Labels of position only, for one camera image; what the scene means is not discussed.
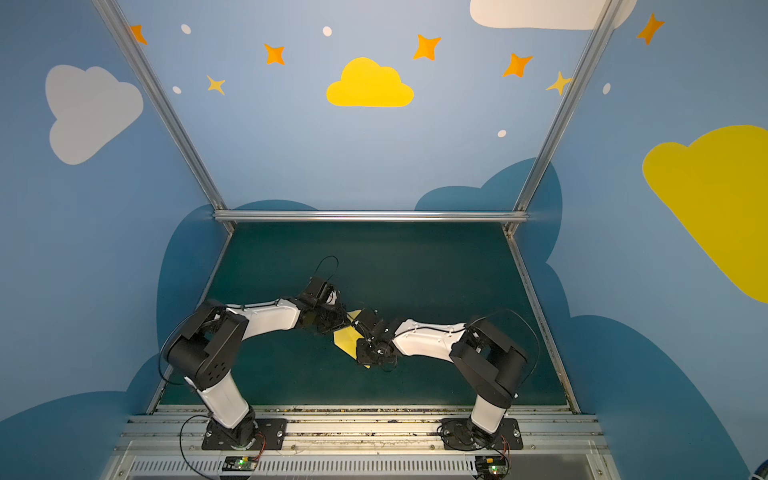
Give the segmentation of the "yellow square paper sheet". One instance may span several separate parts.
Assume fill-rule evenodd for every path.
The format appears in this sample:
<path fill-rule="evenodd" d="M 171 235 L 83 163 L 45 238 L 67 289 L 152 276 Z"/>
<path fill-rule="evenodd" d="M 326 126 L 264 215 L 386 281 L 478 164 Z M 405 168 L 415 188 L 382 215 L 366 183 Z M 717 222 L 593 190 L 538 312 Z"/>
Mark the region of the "yellow square paper sheet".
<path fill-rule="evenodd" d="M 358 342 L 365 341 L 364 335 L 358 330 L 356 320 L 363 309 L 349 311 L 344 323 L 333 332 L 334 345 L 358 362 Z"/>

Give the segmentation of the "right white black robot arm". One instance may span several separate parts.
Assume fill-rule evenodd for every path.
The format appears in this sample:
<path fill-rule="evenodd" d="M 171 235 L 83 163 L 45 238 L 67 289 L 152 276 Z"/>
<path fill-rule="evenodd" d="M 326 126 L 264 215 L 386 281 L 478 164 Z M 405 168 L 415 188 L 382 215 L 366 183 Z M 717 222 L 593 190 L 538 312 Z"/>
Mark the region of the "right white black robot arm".
<path fill-rule="evenodd" d="M 365 309 L 351 321 L 359 337 L 355 359 L 364 366 L 394 364 L 402 356 L 443 360 L 457 368 L 476 394 L 471 415 L 447 418 L 437 433 L 449 450 L 494 449 L 507 410 L 524 382 L 528 355 L 485 318 L 437 325 L 380 319 Z"/>

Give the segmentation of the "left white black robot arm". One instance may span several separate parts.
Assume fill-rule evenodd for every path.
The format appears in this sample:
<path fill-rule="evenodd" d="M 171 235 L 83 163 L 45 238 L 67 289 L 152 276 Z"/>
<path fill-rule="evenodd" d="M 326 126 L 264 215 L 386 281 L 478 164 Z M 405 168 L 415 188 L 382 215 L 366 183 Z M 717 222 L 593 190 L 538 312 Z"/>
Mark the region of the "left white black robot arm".
<path fill-rule="evenodd" d="M 250 450 L 269 445 L 253 408 L 241 395 L 231 370 L 241 344 L 255 336 L 314 327 L 322 333 L 350 324 L 336 298 L 278 299 L 251 305 L 206 300 L 169 335 L 161 358 L 194 388 L 210 413 L 205 450 Z"/>

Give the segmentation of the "right green circuit board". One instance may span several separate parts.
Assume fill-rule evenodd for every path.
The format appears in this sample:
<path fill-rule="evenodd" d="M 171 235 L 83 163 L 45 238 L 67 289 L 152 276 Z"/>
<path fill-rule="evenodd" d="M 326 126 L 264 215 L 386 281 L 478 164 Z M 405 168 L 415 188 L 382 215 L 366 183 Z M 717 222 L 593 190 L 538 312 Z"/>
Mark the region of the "right green circuit board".
<path fill-rule="evenodd" d="M 502 456 L 487 456 L 476 458 L 477 479 L 501 480 L 509 472 L 507 460 Z"/>

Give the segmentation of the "green circuit board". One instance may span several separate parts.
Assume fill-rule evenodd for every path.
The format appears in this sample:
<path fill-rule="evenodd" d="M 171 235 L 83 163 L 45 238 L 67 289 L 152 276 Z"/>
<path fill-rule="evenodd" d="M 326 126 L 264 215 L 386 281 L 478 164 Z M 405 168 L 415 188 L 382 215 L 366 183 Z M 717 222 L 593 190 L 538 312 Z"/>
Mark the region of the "green circuit board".
<path fill-rule="evenodd" d="M 260 459 L 256 456 L 227 456 L 222 465 L 223 472 L 254 472 Z"/>
<path fill-rule="evenodd" d="M 509 472 L 507 460 L 502 456 L 487 456 L 476 458 L 477 479 L 501 480 Z"/>

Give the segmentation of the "left green circuit board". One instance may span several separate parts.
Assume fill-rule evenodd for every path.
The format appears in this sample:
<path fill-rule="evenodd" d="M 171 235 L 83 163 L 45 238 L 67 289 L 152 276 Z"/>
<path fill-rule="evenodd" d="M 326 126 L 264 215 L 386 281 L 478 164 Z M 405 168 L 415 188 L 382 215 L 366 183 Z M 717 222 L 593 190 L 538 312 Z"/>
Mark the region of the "left green circuit board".
<path fill-rule="evenodd" d="M 254 472 L 260 459 L 256 456 L 227 456 L 222 465 L 223 472 Z"/>

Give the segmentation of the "rear aluminium frame crossbar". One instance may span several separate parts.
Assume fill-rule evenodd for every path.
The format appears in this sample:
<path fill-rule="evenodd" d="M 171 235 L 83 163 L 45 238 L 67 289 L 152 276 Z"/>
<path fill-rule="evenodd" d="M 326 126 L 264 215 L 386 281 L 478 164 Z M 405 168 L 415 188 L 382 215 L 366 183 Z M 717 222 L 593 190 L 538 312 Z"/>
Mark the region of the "rear aluminium frame crossbar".
<path fill-rule="evenodd" d="M 426 212 L 426 211 L 268 211 L 215 210 L 225 222 L 459 222 L 524 223 L 525 212 Z"/>

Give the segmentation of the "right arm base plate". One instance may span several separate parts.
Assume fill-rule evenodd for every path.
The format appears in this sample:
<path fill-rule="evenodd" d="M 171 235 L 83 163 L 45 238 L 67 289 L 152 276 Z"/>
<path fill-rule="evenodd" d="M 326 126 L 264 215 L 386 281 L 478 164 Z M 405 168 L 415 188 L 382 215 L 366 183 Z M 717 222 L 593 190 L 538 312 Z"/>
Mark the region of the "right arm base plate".
<path fill-rule="evenodd" d="M 522 434 L 516 419 L 503 418 L 495 433 L 475 426 L 469 418 L 444 418 L 437 428 L 444 447 L 449 450 L 522 450 Z"/>

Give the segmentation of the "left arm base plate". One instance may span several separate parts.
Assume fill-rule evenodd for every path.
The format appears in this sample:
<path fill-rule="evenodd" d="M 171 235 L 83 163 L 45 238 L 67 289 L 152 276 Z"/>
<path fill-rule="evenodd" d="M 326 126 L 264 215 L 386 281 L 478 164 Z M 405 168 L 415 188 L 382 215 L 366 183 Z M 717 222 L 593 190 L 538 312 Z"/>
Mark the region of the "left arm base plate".
<path fill-rule="evenodd" d="M 285 418 L 245 418 L 233 429 L 227 429 L 211 419 L 201 448 L 223 451 L 281 450 L 286 429 Z"/>

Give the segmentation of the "front aluminium rail bed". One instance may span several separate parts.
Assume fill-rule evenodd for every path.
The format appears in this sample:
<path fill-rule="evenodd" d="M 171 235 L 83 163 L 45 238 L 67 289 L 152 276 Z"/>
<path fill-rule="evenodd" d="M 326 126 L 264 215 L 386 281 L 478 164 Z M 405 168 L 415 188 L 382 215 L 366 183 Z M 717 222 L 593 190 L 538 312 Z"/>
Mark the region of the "front aluminium rail bed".
<path fill-rule="evenodd" d="M 194 405 L 163 405 L 130 418 L 104 470 L 107 479 L 135 478 L 125 473 L 137 457 L 193 459 L 225 456 L 502 456 L 504 479 L 616 479 L 619 471 L 597 418 L 559 406 L 523 406 L 505 418 L 516 419 L 522 450 L 458 451 L 444 447 L 437 428 L 444 418 L 468 418 L 465 407 L 439 406 L 264 406 L 257 418 L 285 418 L 281 450 L 203 450 L 208 419 Z M 214 477 L 198 479 L 477 479 L 470 476 L 304 476 Z"/>

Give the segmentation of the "left aluminium frame post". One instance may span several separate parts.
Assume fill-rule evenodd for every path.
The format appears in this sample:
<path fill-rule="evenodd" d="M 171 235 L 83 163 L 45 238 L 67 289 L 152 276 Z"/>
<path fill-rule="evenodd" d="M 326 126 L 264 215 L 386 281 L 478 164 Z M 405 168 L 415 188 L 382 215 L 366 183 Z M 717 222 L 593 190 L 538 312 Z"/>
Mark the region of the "left aluminium frame post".
<path fill-rule="evenodd" d="M 170 98 L 165 93 L 161 82 L 142 50 L 142 45 L 132 33 L 118 2 L 112 0 L 93 0 L 92 4 L 137 76 L 170 137 L 180 151 L 202 192 L 212 205 L 214 212 L 227 210 L 228 207 L 223 196 L 216 187 L 211 174 L 175 112 Z"/>

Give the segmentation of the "aluminium frame post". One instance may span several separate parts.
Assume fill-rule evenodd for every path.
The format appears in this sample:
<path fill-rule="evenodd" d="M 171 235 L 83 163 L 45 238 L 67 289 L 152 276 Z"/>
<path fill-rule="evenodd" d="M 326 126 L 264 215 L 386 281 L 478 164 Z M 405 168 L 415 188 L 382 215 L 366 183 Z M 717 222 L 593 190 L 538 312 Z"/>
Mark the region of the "aluminium frame post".
<path fill-rule="evenodd" d="M 586 87 L 610 41 L 616 27 L 616 20 L 624 1 L 606 1 L 597 17 L 597 23 L 590 34 L 581 57 L 576 65 L 572 81 L 567 86 L 554 120 L 548 130 L 544 143 L 531 170 L 522 186 L 514 205 L 513 212 L 527 216 L 528 208 L 543 177 L 551 164 L 554 154 L 567 130 L 578 107 Z"/>
<path fill-rule="evenodd" d="M 170 98 L 165 93 L 161 82 L 142 50 L 142 45 L 132 33 L 118 2 L 112 0 L 93 0 L 92 4 L 137 76 L 170 137 L 180 151 L 202 192 L 212 205 L 214 212 L 227 210 L 228 207 L 223 196 L 216 187 L 211 174 L 175 112 Z"/>

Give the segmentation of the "right aluminium frame post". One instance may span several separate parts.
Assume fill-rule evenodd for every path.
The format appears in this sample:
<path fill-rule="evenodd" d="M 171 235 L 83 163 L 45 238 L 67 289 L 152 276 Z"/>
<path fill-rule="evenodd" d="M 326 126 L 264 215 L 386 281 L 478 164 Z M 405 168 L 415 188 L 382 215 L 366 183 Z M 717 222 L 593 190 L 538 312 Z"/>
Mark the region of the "right aluminium frame post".
<path fill-rule="evenodd" d="M 548 130 L 544 143 L 531 170 L 522 186 L 514 205 L 513 212 L 527 216 L 528 208 L 543 177 L 551 164 L 554 154 L 567 130 L 578 107 L 586 87 L 610 41 L 616 27 L 616 20 L 624 1 L 606 1 L 597 17 L 597 23 L 590 34 L 581 57 L 576 65 L 572 81 L 567 86 L 554 120 Z"/>

